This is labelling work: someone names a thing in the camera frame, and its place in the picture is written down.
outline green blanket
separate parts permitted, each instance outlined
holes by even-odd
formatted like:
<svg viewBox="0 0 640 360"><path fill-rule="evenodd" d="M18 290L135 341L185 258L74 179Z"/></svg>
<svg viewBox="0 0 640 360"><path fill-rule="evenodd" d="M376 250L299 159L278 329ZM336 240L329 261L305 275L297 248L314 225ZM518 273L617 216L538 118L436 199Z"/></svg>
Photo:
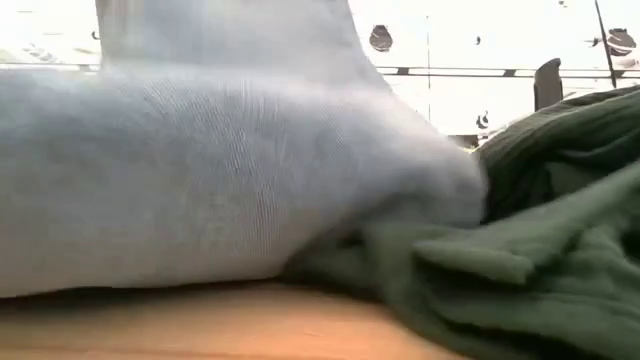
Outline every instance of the green blanket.
<svg viewBox="0 0 640 360"><path fill-rule="evenodd" d="M284 280L382 301L474 359L640 359L640 87L545 109L478 154L481 227L368 221Z"/></svg>

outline wooden table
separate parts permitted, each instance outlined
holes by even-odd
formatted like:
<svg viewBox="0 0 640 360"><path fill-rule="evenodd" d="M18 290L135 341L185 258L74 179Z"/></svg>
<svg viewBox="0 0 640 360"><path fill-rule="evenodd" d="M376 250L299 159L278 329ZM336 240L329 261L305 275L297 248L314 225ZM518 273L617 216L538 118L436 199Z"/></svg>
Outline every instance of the wooden table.
<svg viewBox="0 0 640 360"><path fill-rule="evenodd" d="M0 360L461 360L383 308L273 284L0 302Z"/></svg>

